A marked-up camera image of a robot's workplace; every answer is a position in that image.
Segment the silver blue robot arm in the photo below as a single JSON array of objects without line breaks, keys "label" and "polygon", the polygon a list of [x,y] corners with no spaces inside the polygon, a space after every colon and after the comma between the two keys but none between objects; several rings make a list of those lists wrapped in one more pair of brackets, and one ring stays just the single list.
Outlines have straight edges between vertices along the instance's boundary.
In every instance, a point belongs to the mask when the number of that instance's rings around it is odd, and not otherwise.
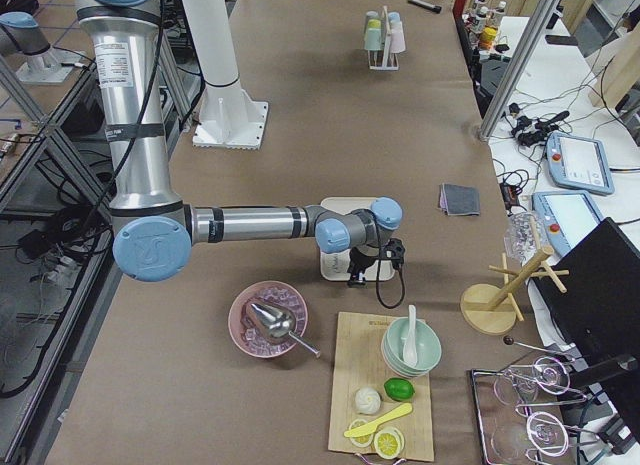
[{"label": "silver blue robot arm", "polygon": [[56,50],[34,17],[23,11],[1,15],[1,56],[14,54],[25,57],[25,63],[16,71],[17,78],[25,84],[61,84],[75,63],[67,52]]},{"label": "silver blue robot arm", "polygon": [[[243,89],[225,0],[181,0],[204,82],[194,141],[200,146],[256,149],[268,106]],[[312,237],[326,254],[347,252],[348,284],[389,262],[400,269],[404,246],[394,235],[403,212],[381,197],[340,214],[305,207],[195,207],[171,185],[157,71],[162,0],[75,0],[90,36],[115,181],[110,203],[113,256],[128,276],[168,279],[188,263],[197,243]]]}]

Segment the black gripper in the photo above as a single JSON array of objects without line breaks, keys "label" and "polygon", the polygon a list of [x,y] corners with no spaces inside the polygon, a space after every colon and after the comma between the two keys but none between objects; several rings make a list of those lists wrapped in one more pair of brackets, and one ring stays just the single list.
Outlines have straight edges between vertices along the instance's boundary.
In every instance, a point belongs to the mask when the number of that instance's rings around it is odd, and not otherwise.
[{"label": "black gripper", "polygon": [[348,287],[365,287],[366,270],[378,262],[378,258],[362,253],[358,248],[352,248],[349,252],[349,280]]}]

